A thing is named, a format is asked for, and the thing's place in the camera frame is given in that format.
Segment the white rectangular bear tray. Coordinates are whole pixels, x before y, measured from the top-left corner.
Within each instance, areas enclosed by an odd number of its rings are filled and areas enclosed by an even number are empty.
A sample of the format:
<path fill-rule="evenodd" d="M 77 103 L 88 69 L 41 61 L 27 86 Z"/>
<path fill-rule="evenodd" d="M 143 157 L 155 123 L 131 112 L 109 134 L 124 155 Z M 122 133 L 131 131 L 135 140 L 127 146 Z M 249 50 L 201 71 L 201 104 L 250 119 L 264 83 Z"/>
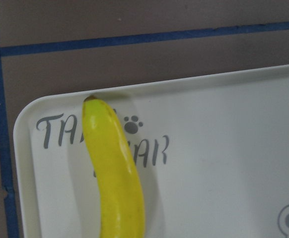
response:
<path fill-rule="evenodd" d="M 89 95 L 126 125 L 148 238 L 289 238 L 289 65 L 33 101 L 13 130 L 26 238 L 99 236 Z"/>

